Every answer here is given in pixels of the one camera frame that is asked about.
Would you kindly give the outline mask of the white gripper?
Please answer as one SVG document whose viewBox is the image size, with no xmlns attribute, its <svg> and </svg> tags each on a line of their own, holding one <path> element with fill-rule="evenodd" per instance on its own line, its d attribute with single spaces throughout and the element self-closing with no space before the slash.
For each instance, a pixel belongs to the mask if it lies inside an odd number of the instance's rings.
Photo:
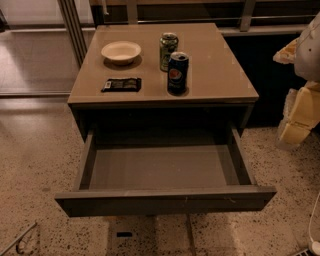
<svg viewBox="0 0 320 256">
<path fill-rule="evenodd" d="M 273 60 L 280 64 L 293 64 L 297 41 L 298 39 L 294 39 L 277 51 L 273 56 Z M 320 92 L 318 90 L 307 86 L 299 89 L 290 113 L 290 122 L 301 127 L 289 123 L 281 123 L 279 138 L 287 144 L 300 144 L 310 134 L 309 130 L 320 122 Z"/>
</svg>

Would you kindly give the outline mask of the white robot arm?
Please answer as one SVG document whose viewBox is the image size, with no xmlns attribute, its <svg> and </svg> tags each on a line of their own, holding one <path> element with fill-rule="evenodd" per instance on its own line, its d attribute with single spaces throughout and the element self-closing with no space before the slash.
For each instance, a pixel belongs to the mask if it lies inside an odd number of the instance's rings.
<svg viewBox="0 0 320 256">
<path fill-rule="evenodd" d="M 291 150 L 320 123 L 320 13 L 273 60 L 293 64 L 295 74 L 306 80 L 299 90 L 289 90 L 278 127 L 277 146 Z"/>
</svg>

